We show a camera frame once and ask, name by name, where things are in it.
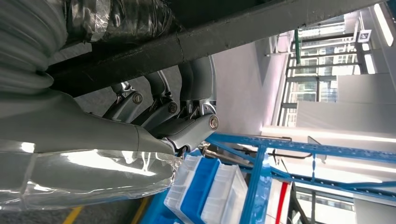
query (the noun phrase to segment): hex bolt head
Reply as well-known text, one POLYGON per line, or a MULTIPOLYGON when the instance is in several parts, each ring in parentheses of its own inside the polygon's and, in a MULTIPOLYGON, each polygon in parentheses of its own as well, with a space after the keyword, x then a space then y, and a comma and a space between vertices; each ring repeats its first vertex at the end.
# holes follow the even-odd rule
POLYGON ((135 104, 141 104, 141 102, 143 101, 143 96, 140 93, 136 92, 132 96, 132 101, 135 104))
POLYGON ((168 112, 171 114, 176 113, 177 111, 177 104, 175 102, 171 102, 168 106, 168 112))
POLYGON ((209 127, 212 130, 216 130, 219 127, 219 119, 215 115, 209 118, 209 127))

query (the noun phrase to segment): black tape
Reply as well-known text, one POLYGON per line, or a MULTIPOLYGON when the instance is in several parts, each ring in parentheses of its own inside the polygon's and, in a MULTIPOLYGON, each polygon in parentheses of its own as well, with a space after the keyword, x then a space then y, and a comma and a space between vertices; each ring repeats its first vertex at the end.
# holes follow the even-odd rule
MULTIPOLYGON (((67 44, 90 42, 95 32, 96 0, 65 1, 67 44)), ((109 1, 110 14, 108 23, 104 24, 106 32, 96 43, 141 44, 180 29, 172 11, 161 0, 109 1)))

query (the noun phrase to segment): floor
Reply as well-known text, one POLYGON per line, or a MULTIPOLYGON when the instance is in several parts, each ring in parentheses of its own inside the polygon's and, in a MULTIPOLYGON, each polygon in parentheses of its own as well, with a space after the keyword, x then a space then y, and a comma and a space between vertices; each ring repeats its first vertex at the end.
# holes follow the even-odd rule
MULTIPOLYGON (((274 102, 279 86, 281 60, 265 57, 269 53, 268 40, 240 46, 214 55, 217 79, 217 114, 219 132, 259 134, 260 127, 273 117, 274 102)), ((68 58, 58 54, 53 63, 68 58)), ((177 66, 163 70, 172 89, 175 101, 179 99, 181 78, 177 66)), ((130 84, 143 95, 140 109, 152 103, 150 88, 143 77, 130 84)), ((92 92, 75 99, 82 109, 103 115, 115 100, 110 88, 92 92)), ((74 223, 130 223, 131 216, 139 206, 139 200, 119 201, 86 206, 74 223)), ((0 214, 1 224, 62 224, 70 209, 56 211, 28 211, 0 214)))

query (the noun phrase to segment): blue shelf frame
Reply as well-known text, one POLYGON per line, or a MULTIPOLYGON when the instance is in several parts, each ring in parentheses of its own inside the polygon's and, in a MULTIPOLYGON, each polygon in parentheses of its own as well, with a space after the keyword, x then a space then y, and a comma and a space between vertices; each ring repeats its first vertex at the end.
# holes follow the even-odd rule
POLYGON ((315 158, 317 154, 322 154, 386 163, 396 163, 395 153, 348 147, 314 145, 309 143, 268 139, 261 136, 238 136, 222 133, 214 133, 209 136, 206 141, 254 163, 253 168, 241 167, 242 171, 251 173, 251 179, 240 219, 240 224, 265 223, 265 214, 267 211, 269 192, 273 178, 281 181, 300 182, 314 186, 342 190, 354 194, 396 201, 396 193, 375 189, 384 187, 396 187, 396 181, 382 183, 342 183, 319 179, 315 177, 315 160, 313 160, 312 162, 312 176, 288 174, 281 170, 271 168, 268 162, 268 156, 266 151, 267 148, 277 148, 290 151, 312 153, 313 158, 315 158), (231 147, 224 145, 223 142, 245 144, 258 147, 257 156, 256 158, 253 158, 245 155, 231 147))

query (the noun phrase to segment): plastic wrap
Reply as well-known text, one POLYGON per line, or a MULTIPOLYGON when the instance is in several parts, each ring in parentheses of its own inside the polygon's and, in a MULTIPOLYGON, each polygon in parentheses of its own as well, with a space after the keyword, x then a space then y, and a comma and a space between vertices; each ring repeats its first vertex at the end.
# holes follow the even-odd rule
POLYGON ((50 210, 140 198, 169 188, 181 159, 114 150, 34 153, 0 140, 0 210, 50 210))
POLYGON ((67 43, 135 43, 178 25, 162 0, 66 0, 67 43))

